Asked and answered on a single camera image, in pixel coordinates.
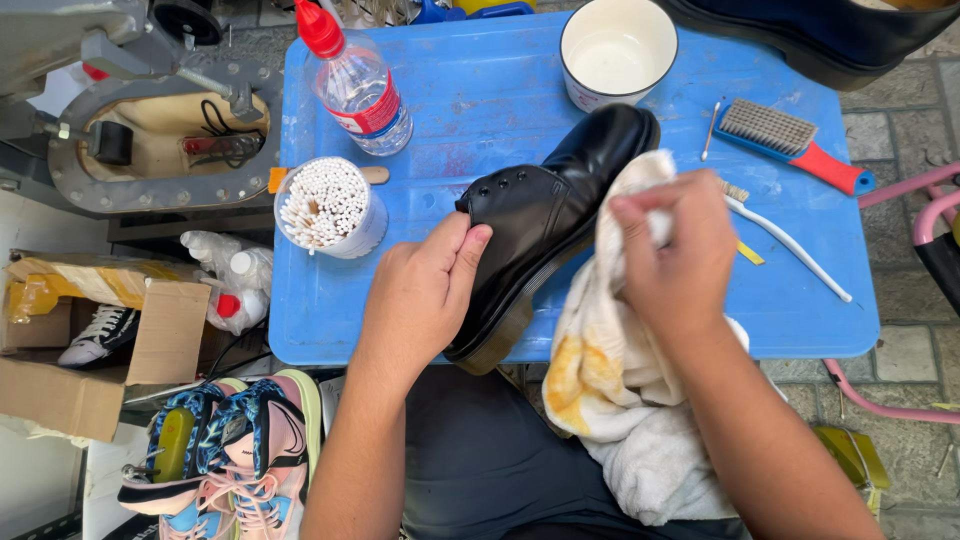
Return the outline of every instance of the cotton swab container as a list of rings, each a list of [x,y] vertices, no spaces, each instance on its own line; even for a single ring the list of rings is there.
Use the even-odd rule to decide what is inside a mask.
[[[293,169],[274,199],[276,225],[288,240],[336,258],[358,258],[387,231],[387,208],[363,173],[343,158],[316,158]]]

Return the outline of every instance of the brush bristles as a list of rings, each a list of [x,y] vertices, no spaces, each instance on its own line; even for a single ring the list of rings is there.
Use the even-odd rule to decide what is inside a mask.
[[[788,156],[800,154],[817,133],[811,122],[741,98],[733,100],[719,129]]]
[[[723,188],[724,195],[728,195],[731,199],[741,203],[747,202],[747,197],[750,197],[750,191],[747,191],[742,187],[737,187],[723,179],[718,180],[720,182],[720,187]]]

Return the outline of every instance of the black and white sneaker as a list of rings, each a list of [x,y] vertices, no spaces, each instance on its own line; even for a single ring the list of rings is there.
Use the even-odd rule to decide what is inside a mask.
[[[136,337],[140,311],[132,307],[100,304],[91,322],[63,351],[57,364],[78,368],[97,358],[103,358]]]

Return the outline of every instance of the hand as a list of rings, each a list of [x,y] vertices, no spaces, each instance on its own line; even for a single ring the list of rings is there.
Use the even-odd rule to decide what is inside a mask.
[[[610,209],[623,228],[624,295],[668,352],[701,336],[729,331],[724,297],[736,235],[712,170],[678,175],[669,185],[616,197]],[[654,248],[646,212],[673,211],[673,238]]]
[[[373,274],[355,357],[409,368],[415,378],[453,341],[467,314],[477,263],[493,235],[452,212],[423,242],[400,242]]]

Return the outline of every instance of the red brush handle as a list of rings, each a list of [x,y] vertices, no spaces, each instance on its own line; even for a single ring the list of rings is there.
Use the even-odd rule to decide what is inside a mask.
[[[865,172],[864,169],[847,165],[834,158],[813,141],[810,141],[810,145],[799,158],[787,163],[802,168],[848,195],[853,195],[857,178]]]

